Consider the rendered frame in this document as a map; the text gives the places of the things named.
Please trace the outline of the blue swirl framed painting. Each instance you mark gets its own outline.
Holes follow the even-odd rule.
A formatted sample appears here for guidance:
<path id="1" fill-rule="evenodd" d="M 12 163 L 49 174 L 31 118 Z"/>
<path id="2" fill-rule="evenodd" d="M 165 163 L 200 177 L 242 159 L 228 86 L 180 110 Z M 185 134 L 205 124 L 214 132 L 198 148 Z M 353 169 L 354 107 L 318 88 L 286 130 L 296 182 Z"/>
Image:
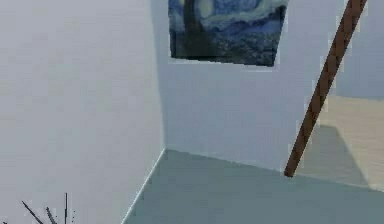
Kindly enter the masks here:
<path id="1" fill-rule="evenodd" d="M 167 0 L 174 59 L 272 67 L 289 0 Z"/>

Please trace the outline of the brown wooden door frame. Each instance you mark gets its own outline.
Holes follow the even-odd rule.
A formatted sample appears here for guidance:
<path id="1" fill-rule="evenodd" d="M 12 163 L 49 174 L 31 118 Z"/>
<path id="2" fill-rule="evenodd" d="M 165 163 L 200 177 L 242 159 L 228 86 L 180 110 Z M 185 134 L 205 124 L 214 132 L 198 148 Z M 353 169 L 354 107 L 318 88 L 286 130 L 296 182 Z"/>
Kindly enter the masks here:
<path id="1" fill-rule="evenodd" d="M 368 0 L 347 0 L 283 174 L 292 178 L 335 80 Z"/>

